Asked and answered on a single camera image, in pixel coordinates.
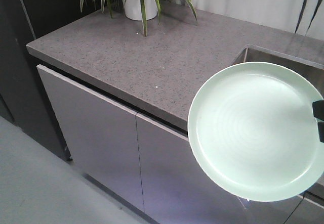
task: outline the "gray floor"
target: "gray floor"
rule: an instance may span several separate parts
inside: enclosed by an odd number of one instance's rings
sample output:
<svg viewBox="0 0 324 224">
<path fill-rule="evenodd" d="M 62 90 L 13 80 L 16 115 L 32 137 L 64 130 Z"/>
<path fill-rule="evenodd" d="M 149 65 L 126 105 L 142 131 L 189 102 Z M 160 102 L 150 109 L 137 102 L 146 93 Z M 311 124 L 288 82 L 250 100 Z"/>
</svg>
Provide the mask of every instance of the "gray floor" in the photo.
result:
<svg viewBox="0 0 324 224">
<path fill-rule="evenodd" d="M 0 117 L 1 224 L 148 224 Z"/>
</svg>

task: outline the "plant pot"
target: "plant pot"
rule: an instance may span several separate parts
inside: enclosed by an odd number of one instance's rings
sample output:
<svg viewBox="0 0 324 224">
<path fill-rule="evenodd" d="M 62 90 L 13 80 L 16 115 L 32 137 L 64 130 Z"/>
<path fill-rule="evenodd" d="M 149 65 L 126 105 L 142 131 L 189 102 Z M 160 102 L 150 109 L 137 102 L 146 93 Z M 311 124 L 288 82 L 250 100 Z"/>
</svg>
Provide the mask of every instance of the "plant pot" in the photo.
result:
<svg viewBox="0 0 324 224">
<path fill-rule="evenodd" d="M 126 17 L 136 21 L 142 21 L 141 2 L 140 0 L 122 0 Z M 157 16 L 157 6 L 155 0 L 144 0 L 146 20 Z"/>
</svg>

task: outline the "speckled countertop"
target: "speckled countertop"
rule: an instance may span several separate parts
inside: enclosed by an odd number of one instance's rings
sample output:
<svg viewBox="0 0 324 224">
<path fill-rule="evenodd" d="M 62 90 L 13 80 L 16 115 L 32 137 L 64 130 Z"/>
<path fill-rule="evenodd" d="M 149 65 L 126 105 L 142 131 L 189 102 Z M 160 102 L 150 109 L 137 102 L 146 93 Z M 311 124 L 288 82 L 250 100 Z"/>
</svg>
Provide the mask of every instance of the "speckled countertop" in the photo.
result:
<svg viewBox="0 0 324 224">
<path fill-rule="evenodd" d="M 160 25 L 92 13 L 27 45 L 31 55 L 183 130 L 191 101 L 247 45 L 324 64 L 324 41 L 165 4 Z M 324 197 L 324 177 L 316 183 Z"/>
</svg>

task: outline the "stainless steel sink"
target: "stainless steel sink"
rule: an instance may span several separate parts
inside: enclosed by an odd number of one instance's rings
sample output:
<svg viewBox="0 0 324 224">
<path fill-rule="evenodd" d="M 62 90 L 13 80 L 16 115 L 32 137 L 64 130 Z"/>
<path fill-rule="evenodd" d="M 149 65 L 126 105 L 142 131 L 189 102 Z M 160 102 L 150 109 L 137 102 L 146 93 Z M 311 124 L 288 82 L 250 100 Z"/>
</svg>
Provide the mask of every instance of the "stainless steel sink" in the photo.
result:
<svg viewBox="0 0 324 224">
<path fill-rule="evenodd" d="M 251 44 L 247 45 L 238 54 L 233 65 L 251 61 L 269 62 L 285 66 L 305 77 L 324 96 L 324 65 Z"/>
</svg>

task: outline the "light green plate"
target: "light green plate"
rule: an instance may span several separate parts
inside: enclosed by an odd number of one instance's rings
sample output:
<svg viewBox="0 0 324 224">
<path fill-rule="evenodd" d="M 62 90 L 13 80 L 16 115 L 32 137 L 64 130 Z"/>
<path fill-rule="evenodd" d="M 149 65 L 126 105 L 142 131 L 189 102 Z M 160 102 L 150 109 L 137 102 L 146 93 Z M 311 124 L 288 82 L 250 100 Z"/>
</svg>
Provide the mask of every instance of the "light green plate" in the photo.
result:
<svg viewBox="0 0 324 224">
<path fill-rule="evenodd" d="M 192 101 L 188 135 L 204 172 L 228 192 L 277 201 L 308 189 L 324 170 L 312 102 L 317 89 L 271 63 L 228 67 Z"/>
</svg>

